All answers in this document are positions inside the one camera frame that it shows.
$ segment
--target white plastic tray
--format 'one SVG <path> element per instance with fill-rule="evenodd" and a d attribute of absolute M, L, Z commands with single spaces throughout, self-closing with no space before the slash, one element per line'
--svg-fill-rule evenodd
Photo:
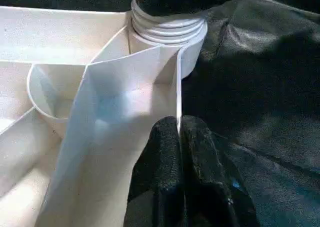
<path fill-rule="evenodd" d="M 168 47 L 140 38 L 130 12 L 0 16 L 0 226 L 122 226 L 132 168 L 156 121 L 179 125 L 181 66 L 193 69 L 207 26 Z M 86 65 L 60 149 L 64 131 L 28 99 L 34 64 Z"/>

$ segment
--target black leather surface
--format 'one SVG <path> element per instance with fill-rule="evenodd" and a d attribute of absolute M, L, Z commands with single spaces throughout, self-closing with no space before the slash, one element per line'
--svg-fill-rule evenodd
<path fill-rule="evenodd" d="M 130 2 L 0 0 L 95 11 L 129 10 Z M 183 80 L 183 112 L 223 136 L 217 145 L 261 226 L 320 226 L 320 0 L 235 0 L 207 20 L 196 68 Z"/>

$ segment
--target cylindrical compartment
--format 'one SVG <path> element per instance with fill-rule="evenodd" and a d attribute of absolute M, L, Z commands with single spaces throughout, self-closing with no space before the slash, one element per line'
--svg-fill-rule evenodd
<path fill-rule="evenodd" d="M 144 39 L 166 45 L 186 44 L 202 31 L 205 20 L 201 14 L 151 16 L 132 0 L 132 26 Z"/>
<path fill-rule="evenodd" d="M 132 18 L 128 23 L 130 53 L 161 46 L 161 62 L 164 63 L 158 78 L 161 82 L 168 80 L 176 69 L 178 51 L 192 46 L 190 61 L 181 66 L 181 78 L 188 76 L 195 68 L 208 31 L 204 13 L 151 16 L 140 9 L 135 0 L 131 8 Z"/>
<path fill-rule="evenodd" d="M 34 64 L 28 73 L 32 104 L 62 138 L 84 71 L 85 65 Z"/>

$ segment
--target round plastic spool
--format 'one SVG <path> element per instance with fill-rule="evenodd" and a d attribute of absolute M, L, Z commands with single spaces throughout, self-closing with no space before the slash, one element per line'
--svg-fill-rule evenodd
<path fill-rule="evenodd" d="M 132 26 L 144 39 L 166 45 L 181 45 L 196 37 L 205 25 L 201 15 L 151 16 L 132 0 Z"/>

